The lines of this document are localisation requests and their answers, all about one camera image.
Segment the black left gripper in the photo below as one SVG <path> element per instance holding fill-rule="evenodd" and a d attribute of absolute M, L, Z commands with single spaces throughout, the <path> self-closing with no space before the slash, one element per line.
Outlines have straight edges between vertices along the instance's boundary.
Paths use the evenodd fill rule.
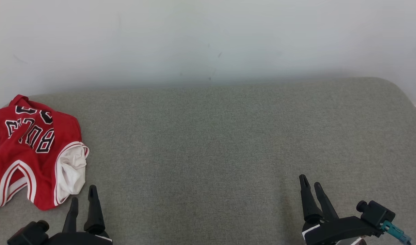
<path fill-rule="evenodd" d="M 62 232 L 51 236 L 45 240 L 43 245 L 112 245 L 113 240 L 105 232 L 105 222 L 103 219 L 97 187 L 89 186 L 88 191 L 89 210 L 87 221 L 84 224 L 84 231 L 76 232 L 76 219 L 78 216 L 78 198 L 71 199 Z"/>

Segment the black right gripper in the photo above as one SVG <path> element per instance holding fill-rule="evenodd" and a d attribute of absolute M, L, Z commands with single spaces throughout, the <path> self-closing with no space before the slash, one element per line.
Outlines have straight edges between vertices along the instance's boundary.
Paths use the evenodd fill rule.
<path fill-rule="evenodd" d="M 314 183 L 318 208 L 312 195 L 311 186 L 305 174 L 299 176 L 300 195 L 304 221 L 317 224 L 323 217 L 325 223 L 314 225 L 302 232 L 307 245 L 359 245 L 366 236 L 380 237 L 382 231 L 356 216 L 339 219 L 329 197 L 319 182 Z"/>

